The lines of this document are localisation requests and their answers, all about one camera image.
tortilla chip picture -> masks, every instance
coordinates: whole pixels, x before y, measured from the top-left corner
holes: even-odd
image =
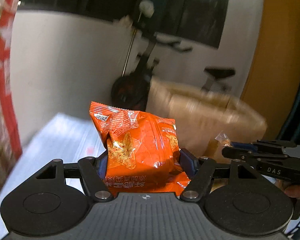
[[[174,135],[166,134],[166,137],[169,138],[171,150],[173,150],[174,148],[178,147],[178,140],[177,140],[177,138]]]
[[[136,159],[129,132],[124,135],[122,141],[107,140],[108,157],[122,166],[132,170],[136,167]]]

orange package on table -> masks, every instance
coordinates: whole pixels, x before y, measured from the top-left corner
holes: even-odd
[[[175,192],[188,185],[174,119],[92,102],[90,116],[108,148],[105,184],[118,192]]]

metal screw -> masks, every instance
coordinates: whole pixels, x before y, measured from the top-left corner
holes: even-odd
[[[99,199],[107,199],[111,196],[111,193],[109,191],[100,190],[100,191],[96,192],[94,195],[96,198],[99,198]]]
[[[184,192],[182,195],[185,198],[193,199],[193,198],[197,198],[199,196],[199,193],[196,191],[193,191],[193,190],[188,190],[188,191]]]

thin metal pole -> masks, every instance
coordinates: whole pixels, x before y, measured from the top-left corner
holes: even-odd
[[[135,28],[134,31],[133,31],[133,35],[132,35],[132,38],[131,38],[131,41],[130,41],[130,45],[129,45],[129,49],[128,49],[128,53],[127,53],[127,57],[126,57],[126,61],[124,62],[124,67],[123,67],[123,71],[122,71],[122,76],[124,76],[124,73],[126,71],[126,68],[127,68],[127,64],[128,64],[128,60],[129,60],[129,57],[130,57],[130,53],[131,53],[131,49],[132,49],[132,45],[133,45],[133,42],[134,42],[134,38],[136,37],[136,34],[137,34],[137,29]]]

gray ribbed plate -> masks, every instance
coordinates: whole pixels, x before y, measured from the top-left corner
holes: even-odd
[[[280,233],[262,240],[286,240]],[[33,237],[11,233],[5,240],[29,240]],[[194,203],[178,200],[173,193],[120,193],[109,203],[97,203],[77,226],[40,240],[110,239],[258,239],[233,236],[213,225]]]

